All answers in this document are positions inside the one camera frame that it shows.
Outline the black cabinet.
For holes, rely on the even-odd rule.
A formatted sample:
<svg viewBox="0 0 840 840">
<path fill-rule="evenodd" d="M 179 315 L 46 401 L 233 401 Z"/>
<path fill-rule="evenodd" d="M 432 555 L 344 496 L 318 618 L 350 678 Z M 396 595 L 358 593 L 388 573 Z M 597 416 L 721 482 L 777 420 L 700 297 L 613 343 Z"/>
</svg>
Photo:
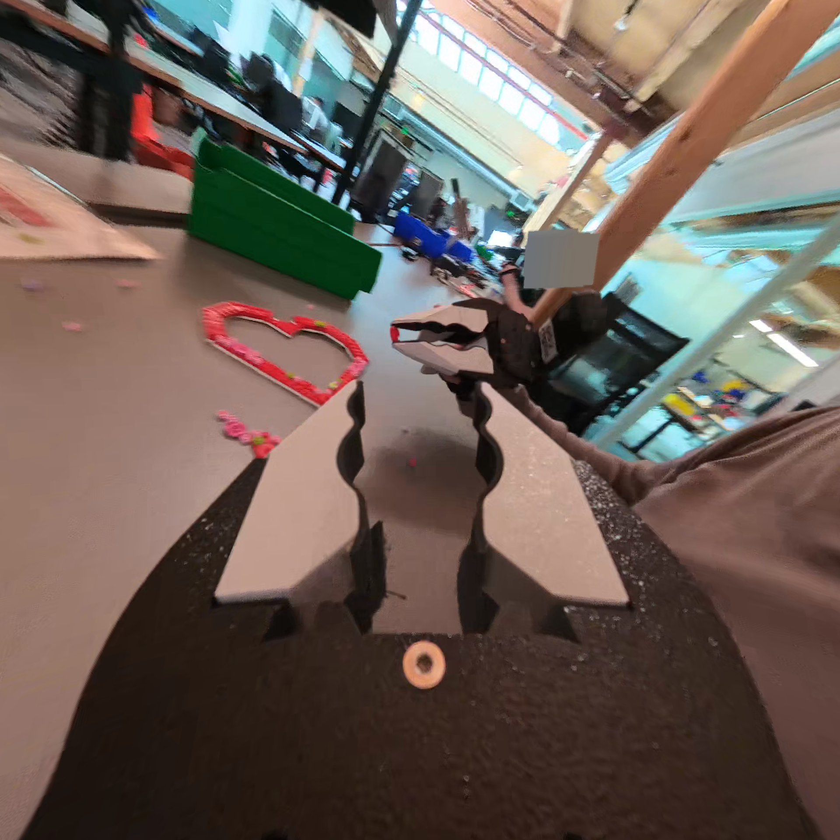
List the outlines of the black cabinet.
<svg viewBox="0 0 840 840">
<path fill-rule="evenodd" d="M 350 205 L 361 216 L 383 214 L 412 152 L 386 129 L 379 129 L 350 190 Z"/>
</svg>

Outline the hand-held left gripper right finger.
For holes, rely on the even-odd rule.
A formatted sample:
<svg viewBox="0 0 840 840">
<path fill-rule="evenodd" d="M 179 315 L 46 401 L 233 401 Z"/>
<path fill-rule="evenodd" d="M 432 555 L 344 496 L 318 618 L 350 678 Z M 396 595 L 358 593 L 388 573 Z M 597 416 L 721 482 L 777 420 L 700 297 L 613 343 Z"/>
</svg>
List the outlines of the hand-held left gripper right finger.
<svg viewBox="0 0 840 840">
<path fill-rule="evenodd" d="M 473 421 L 485 486 L 458 566 L 463 632 L 572 636 L 570 609 L 628 612 L 572 459 L 487 383 Z"/>
</svg>

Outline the open lego instruction booklet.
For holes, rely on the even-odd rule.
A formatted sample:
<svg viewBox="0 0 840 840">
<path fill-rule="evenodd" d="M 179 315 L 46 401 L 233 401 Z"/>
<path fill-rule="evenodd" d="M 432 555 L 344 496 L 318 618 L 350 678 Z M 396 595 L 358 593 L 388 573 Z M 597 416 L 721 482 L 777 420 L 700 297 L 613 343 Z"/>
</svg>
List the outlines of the open lego instruction booklet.
<svg viewBox="0 0 840 840">
<path fill-rule="evenodd" d="M 161 255 L 102 220 L 37 171 L 1 156 L 1 260 L 156 260 Z"/>
</svg>

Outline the blue storage bins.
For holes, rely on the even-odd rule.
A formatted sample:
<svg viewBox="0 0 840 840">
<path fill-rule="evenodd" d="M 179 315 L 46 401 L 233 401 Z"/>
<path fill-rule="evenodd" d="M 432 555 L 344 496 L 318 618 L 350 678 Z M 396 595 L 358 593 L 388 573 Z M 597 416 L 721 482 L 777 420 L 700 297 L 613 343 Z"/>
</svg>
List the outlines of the blue storage bins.
<svg viewBox="0 0 840 840">
<path fill-rule="evenodd" d="M 393 235 L 407 243 L 417 240 L 419 252 L 429 259 L 450 256 L 469 263 L 476 256 L 471 246 L 458 239 L 449 230 L 432 229 L 409 213 L 399 213 L 395 217 Z"/>
</svg>

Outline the person's taupe clothing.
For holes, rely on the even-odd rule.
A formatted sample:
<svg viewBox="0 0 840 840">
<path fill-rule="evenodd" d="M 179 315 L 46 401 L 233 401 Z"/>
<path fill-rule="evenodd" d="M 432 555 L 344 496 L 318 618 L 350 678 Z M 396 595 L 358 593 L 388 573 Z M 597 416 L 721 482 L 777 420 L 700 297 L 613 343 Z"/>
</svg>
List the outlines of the person's taupe clothing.
<svg viewBox="0 0 840 840">
<path fill-rule="evenodd" d="M 827 407 L 631 464 L 635 511 L 718 605 L 825 838 L 839 834 L 838 444 Z"/>
</svg>

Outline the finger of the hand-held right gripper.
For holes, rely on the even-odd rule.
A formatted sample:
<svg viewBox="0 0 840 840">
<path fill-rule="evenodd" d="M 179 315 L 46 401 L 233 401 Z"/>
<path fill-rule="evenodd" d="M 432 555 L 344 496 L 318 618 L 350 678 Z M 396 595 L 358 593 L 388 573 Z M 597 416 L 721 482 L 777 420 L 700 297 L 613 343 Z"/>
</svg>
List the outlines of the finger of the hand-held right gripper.
<svg viewBox="0 0 840 840">
<path fill-rule="evenodd" d="M 464 345 L 442 340 L 395 341 L 392 347 L 408 359 L 442 375 L 488 378 L 496 372 L 486 339 Z"/>
<path fill-rule="evenodd" d="M 483 306 L 463 306 L 465 301 L 459 301 L 447 306 L 417 311 L 396 318 L 392 321 L 400 330 L 412 333 L 430 333 L 431 339 L 416 339 L 425 341 L 442 340 L 450 343 L 469 343 L 477 340 L 487 329 L 489 317 Z"/>
</svg>

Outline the red lego heart frame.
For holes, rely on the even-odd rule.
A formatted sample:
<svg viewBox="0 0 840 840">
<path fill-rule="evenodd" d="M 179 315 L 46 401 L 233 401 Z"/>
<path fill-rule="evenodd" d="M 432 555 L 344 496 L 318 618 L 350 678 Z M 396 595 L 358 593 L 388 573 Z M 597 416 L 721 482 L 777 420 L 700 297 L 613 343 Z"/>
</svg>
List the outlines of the red lego heart frame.
<svg viewBox="0 0 840 840">
<path fill-rule="evenodd" d="M 289 340 L 301 333 L 321 336 L 339 346 L 350 362 L 335 381 L 324 387 L 316 386 L 303 377 L 280 368 L 258 351 L 232 337 L 228 333 L 227 321 L 234 319 L 262 324 Z M 358 380 L 370 362 L 358 342 L 331 323 L 303 316 L 281 320 L 268 309 L 242 302 L 223 301 L 204 308 L 202 327 L 205 341 L 215 349 L 315 407 L 321 407 L 346 386 Z"/>
</svg>

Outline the black metal pole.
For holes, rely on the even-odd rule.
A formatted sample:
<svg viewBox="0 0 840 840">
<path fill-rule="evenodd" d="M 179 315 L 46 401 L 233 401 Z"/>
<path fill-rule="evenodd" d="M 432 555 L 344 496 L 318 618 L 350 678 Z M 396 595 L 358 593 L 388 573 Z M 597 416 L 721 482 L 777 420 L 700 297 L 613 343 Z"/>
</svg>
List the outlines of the black metal pole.
<svg viewBox="0 0 840 840">
<path fill-rule="evenodd" d="M 336 182 L 335 190 L 332 195 L 332 204 L 336 206 L 340 205 L 345 193 L 351 189 L 351 186 L 354 183 L 355 170 L 361 163 L 361 157 L 364 152 L 366 142 L 371 134 L 373 123 L 378 111 L 380 110 L 385 94 L 389 89 L 397 64 L 399 59 L 402 57 L 404 47 L 413 30 L 417 14 L 422 4 L 423 1 L 406 2 L 406 9 L 402 13 L 401 22 L 396 30 L 396 35 L 392 38 L 392 45 L 386 55 L 380 76 L 378 76 L 376 80 L 373 92 L 369 97 L 362 114 L 359 129 L 353 138 L 350 155 L 344 164 L 339 180 Z"/>
</svg>

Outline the red plastic crate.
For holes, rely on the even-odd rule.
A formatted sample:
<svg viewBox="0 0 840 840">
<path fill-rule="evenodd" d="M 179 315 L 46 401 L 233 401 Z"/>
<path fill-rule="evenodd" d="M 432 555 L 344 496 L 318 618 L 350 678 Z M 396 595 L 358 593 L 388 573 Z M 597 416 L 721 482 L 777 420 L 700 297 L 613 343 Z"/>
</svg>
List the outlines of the red plastic crate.
<svg viewBox="0 0 840 840">
<path fill-rule="evenodd" d="M 193 156 L 159 140 L 153 121 L 152 89 L 147 85 L 133 95 L 131 138 L 134 157 L 141 165 L 193 181 Z"/>
</svg>

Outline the person's right forearm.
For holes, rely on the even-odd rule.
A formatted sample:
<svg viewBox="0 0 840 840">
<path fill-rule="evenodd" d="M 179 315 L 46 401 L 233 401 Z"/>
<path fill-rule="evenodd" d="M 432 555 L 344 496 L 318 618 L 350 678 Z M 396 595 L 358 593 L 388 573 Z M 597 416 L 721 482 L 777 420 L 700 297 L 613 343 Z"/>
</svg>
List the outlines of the person's right forearm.
<svg viewBox="0 0 840 840">
<path fill-rule="evenodd" d="M 592 467 L 628 505 L 634 505 L 644 499 L 666 475 L 666 467 L 647 461 L 625 461 L 572 434 L 565 424 L 553 420 L 543 409 L 536 406 L 521 385 L 503 389 L 500 393 L 573 460 Z"/>
</svg>

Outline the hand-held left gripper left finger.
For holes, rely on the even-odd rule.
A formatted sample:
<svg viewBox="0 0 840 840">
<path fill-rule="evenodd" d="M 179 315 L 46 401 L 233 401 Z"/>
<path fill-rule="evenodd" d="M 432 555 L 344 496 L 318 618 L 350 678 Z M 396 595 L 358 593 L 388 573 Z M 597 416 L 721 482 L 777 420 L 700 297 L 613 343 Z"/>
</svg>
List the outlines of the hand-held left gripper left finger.
<svg viewBox="0 0 840 840">
<path fill-rule="evenodd" d="M 268 456 L 214 592 L 219 606 L 276 605 L 295 623 L 344 607 L 362 634 L 386 594 L 385 534 L 355 481 L 364 384 L 328 400 Z"/>
</svg>

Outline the pile of pink lego pieces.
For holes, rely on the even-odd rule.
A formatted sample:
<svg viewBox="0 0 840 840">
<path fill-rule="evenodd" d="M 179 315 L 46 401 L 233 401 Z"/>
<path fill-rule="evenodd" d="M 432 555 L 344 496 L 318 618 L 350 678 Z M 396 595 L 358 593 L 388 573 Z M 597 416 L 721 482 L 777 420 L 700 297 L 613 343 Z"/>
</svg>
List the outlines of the pile of pink lego pieces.
<svg viewBox="0 0 840 840">
<path fill-rule="evenodd" d="M 265 430 L 252 428 L 230 412 L 219 411 L 215 418 L 219 423 L 221 435 L 226 440 L 247 447 L 255 459 L 267 459 L 281 443 L 281 437 Z"/>
</svg>

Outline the long wooden table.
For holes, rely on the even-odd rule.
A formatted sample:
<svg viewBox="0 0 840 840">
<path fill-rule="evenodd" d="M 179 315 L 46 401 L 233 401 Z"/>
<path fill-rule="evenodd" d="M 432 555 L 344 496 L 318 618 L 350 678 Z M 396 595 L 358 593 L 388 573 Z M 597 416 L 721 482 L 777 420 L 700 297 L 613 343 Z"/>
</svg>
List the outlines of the long wooden table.
<svg viewBox="0 0 840 840">
<path fill-rule="evenodd" d="M 48 10 L 41 2 L 2 1 L 1 5 L 4 12 L 19 13 L 30 24 L 34 23 L 57 32 L 77 46 L 90 48 L 100 55 L 109 53 L 109 39 L 104 24 L 84 13 L 73 3 L 68 5 L 67 16 Z M 253 137 L 279 144 L 294 153 L 310 155 L 333 172 L 343 171 L 344 162 L 338 155 L 328 152 L 320 144 L 299 133 L 285 133 L 279 130 L 220 87 L 173 61 L 158 56 L 139 45 L 132 37 L 126 39 L 126 51 L 128 62 L 136 70 L 173 87 L 195 105 L 236 123 Z"/>
</svg>

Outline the white metal pole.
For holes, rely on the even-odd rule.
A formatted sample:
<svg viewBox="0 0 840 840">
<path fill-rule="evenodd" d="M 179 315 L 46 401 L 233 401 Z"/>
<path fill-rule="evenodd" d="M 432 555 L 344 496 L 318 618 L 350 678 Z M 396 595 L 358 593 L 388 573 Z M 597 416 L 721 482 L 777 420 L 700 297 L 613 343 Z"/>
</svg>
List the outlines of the white metal pole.
<svg viewBox="0 0 840 840">
<path fill-rule="evenodd" d="M 803 282 L 825 257 L 838 246 L 839 215 L 835 214 L 821 233 L 791 259 L 755 292 L 724 318 L 718 327 L 700 341 L 686 346 L 676 357 L 668 371 L 633 400 L 609 426 L 594 435 L 592 442 L 598 447 L 607 447 L 619 441 L 625 432 L 657 405 L 678 381 L 696 372 L 712 352 L 734 334 L 736 328 L 756 319 L 773 301 L 779 299 L 792 286 Z"/>
</svg>

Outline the wooden support post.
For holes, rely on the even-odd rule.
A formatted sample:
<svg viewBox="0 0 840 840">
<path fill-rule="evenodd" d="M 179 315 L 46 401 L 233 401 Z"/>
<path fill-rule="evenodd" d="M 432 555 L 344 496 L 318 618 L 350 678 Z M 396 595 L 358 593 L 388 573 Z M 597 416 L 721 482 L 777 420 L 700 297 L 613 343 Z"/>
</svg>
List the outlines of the wooden support post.
<svg viewBox="0 0 840 840">
<path fill-rule="evenodd" d="M 838 1 L 768 3 L 605 217 L 592 281 L 554 289 L 541 283 L 546 291 L 531 315 L 535 329 L 575 291 L 604 288 L 838 15 Z"/>
</svg>

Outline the green plastic compartment bin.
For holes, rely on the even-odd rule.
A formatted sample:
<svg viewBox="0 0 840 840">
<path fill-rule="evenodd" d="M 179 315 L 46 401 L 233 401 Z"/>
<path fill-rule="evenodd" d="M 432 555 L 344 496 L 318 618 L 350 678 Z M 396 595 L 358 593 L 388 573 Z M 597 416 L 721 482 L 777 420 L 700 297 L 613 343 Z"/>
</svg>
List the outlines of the green plastic compartment bin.
<svg viewBox="0 0 840 840">
<path fill-rule="evenodd" d="M 382 264 L 354 227 L 349 212 L 234 146 L 199 147 L 190 236 L 351 301 L 372 292 Z"/>
</svg>

